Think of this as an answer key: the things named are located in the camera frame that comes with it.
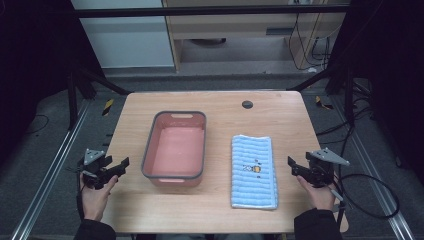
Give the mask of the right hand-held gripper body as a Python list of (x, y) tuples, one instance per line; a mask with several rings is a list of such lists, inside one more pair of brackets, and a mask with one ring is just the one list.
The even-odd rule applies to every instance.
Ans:
[(306, 153), (309, 163), (309, 173), (306, 181), (315, 188), (321, 188), (333, 183), (334, 165), (349, 166), (350, 162), (328, 148)]

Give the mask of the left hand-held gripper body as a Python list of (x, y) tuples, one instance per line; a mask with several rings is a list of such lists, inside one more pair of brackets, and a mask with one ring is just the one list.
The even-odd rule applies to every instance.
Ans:
[(83, 182), (90, 188), (101, 189), (106, 183), (106, 167), (99, 165), (99, 160), (105, 156), (104, 151), (87, 149), (78, 162), (78, 171), (83, 174)]

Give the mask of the person's right hand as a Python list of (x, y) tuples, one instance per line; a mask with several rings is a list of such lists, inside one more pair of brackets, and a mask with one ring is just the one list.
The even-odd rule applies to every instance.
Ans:
[(333, 210), (335, 196), (332, 193), (334, 190), (332, 185), (322, 188), (315, 188), (302, 176), (297, 176), (296, 179), (302, 188), (306, 191), (313, 208), (318, 210)]

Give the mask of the person's left hand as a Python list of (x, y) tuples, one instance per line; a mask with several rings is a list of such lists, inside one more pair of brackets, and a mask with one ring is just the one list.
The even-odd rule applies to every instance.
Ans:
[(100, 222), (106, 208), (111, 190), (118, 182), (118, 177), (114, 175), (101, 189), (87, 187), (80, 176), (80, 193), (82, 198), (82, 209), (84, 218)]

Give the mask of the blue striped towel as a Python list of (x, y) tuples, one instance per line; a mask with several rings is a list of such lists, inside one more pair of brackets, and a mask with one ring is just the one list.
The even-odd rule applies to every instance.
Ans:
[(270, 137), (232, 137), (231, 206), (263, 210), (278, 208)]

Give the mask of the yellow black tape strip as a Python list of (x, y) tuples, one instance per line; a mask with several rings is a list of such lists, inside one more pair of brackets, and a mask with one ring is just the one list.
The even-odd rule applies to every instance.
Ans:
[(105, 103), (105, 106), (102, 111), (102, 116), (107, 116), (110, 112), (110, 109), (114, 103), (114, 99), (108, 99)]
[(332, 110), (333, 104), (328, 96), (316, 96), (315, 104), (323, 109)]

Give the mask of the pink basin with grey rim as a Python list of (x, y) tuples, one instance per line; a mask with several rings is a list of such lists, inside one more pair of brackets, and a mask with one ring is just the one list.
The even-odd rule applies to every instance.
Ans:
[(207, 118), (200, 111), (161, 111), (152, 122), (142, 174), (159, 187), (194, 187), (204, 169)]

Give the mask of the black metal stand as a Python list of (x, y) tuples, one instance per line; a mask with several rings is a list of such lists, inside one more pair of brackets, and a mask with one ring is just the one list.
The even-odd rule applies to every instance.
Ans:
[(112, 90), (119, 95), (130, 94), (130, 91), (115, 85), (114, 83), (108, 81), (105, 77), (95, 74), (85, 68), (76, 68), (74, 70), (70, 70), (67, 77), (69, 130), (72, 130), (78, 121), (76, 91), (79, 90), (84, 99), (93, 99), (97, 92), (93, 87), (92, 82), (99, 83), (100, 85)]
[(329, 81), (325, 87), (325, 92), (328, 94), (335, 94), (344, 88), (344, 117), (350, 126), (354, 125), (353, 113), (353, 68), (349, 66), (342, 66), (339, 64), (332, 65), (327, 69), (315, 74), (306, 81), (288, 88), (288, 91), (303, 91), (307, 87), (315, 84), (316, 82), (328, 78)]

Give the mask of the black curtain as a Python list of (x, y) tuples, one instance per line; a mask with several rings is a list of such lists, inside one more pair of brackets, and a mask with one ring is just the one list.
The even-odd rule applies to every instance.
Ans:
[(424, 0), (350, 0), (332, 57), (351, 40), (353, 75), (371, 81), (378, 120), (424, 185)]
[(0, 167), (38, 103), (67, 87), (64, 49), (85, 69), (103, 74), (81, 22), (45, 13), (73, 8), (71, 0), (0, 0)]

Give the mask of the white cabinet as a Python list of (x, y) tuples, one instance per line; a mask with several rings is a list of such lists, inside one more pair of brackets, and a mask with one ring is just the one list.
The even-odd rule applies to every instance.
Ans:
[[(76, 10), (160, 8), (162, 0), (71, 0)], [(81, 18), (103, 69), (173, 67), (165, 18)]]

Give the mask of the light wooden desk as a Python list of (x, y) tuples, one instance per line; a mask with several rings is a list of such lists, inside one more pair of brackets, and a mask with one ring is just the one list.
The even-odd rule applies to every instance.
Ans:
[[(350, 0), (162, 0), (165, 7), (248, 6), (248, 5), (331, 5)], [(312, 64), (309, 55), (314, 41), (336, 37), (344, 13), (299, 13), (255, 15), (169, 16), (170, 38), (219, 39), (230, 37), (283, 37), (295, 66)]]

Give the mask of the silver floor rail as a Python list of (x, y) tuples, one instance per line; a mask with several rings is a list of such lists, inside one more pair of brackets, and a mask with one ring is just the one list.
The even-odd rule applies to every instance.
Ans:
[(9, 240), (27, 240), (41, 210), (54, 186), (59, 172), (68, 157), (68, 154), (77, 138), (78, 133), (86, 119), (87, 112), (91, 106), (89, 100), (83, 100), (81, 109), (77, 113), (75, 125), (67, 131), (55, 157), (52, 160), (41, 184), (39, 185), (29, 207), (14, 229)]
[[(396, 203), (395, 198), (390, 193), (389, 189), (384, 187), (381, 183), (377, 182), (377, 180), (381, 180), (381, 175), (379, 174), (375, 165), (372, 163), (363, 141), (355, 130), (352, 131), (351, 141), (364, 173), (373, 177), (371, 186), (384, 214), (388, 216), (389, 214), (394, 213), (396, 209), (399, 210), (400, 205)], [(398, 240), (416, 240), (412, 230), (410, 229), (400, 210), (396, 215), (388, 218), (387, 221), (389, 222)]]

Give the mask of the black horizontal frame bar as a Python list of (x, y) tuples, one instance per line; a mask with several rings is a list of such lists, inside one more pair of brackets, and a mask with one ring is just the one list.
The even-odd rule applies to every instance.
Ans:
[(88, 9), (74, 10), (70, 14), (78, 18), (109, 17), (156, 17), (156, 16), (203, 16), (243, 14), (298, 14), (298, 13), (342, 13), (350, 9), (349, 4), (331, 5), (252, 5), (252, 6), (201, 6), (166, 8)]

